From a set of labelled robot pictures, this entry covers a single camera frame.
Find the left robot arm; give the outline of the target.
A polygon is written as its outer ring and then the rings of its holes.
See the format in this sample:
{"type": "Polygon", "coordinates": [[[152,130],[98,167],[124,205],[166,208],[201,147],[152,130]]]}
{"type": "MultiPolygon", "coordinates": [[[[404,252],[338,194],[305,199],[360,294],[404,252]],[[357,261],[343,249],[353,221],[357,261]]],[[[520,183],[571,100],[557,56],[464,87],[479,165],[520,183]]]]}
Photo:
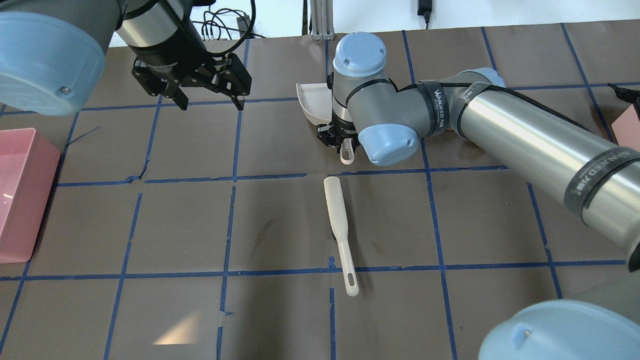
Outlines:
{"type": "Polygon", "coordinates": [[[106,66],[113,34],[135,54],[131,74],[152,97],[186,110],[183,88],[229,97],[242,110],[252,76],[234,50],[206,49],[190,16],[209,0],[3,0],[2,104],[68,116],[89,100],[106,66]]]}

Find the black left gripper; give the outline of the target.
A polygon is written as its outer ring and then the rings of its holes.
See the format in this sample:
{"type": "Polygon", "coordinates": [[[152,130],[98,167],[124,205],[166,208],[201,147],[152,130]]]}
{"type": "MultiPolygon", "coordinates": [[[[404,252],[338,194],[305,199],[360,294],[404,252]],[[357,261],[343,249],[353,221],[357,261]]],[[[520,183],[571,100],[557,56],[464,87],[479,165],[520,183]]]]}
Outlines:
{"type": "Polygon", "coordinates": [[[199,47],[133,47],[132,75],[148,95],[169,98],[186,111],[190,92],[199,89],[231,99],[244,110],[252,76],[235,53],[215,58],[199,47]]]}

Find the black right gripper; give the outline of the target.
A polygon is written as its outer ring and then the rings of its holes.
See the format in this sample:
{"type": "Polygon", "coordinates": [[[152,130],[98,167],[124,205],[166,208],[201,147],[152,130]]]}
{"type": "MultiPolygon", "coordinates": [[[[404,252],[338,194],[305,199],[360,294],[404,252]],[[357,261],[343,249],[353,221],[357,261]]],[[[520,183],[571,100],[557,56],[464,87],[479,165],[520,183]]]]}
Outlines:
{"type": "Polygon", "coordinates": [[[352,122],[318,124],[316,125],[316,137],[327,147],[339,149],[343,145],[343,141],[347,139],[352,139],[354,150],[361,146],[358,133],[352,122]]]}

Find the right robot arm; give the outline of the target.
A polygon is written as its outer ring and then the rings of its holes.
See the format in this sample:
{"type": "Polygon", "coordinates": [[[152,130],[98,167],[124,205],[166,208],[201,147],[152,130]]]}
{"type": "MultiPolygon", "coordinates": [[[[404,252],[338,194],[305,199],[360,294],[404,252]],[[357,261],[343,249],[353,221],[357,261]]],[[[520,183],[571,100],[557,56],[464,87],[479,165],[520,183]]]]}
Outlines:
{"type": "Polygon", "coordinates": [[[345,35],[327,78],[339,147],[356,138],[375,166],[411,157],[448,129],[480,146],[627,255],[629,275],[568,299],[528,306],[494,327],[480,360],[639,358],[639,153],[505,87],[491,68],[396,89],[386,45],[345,35]]]}

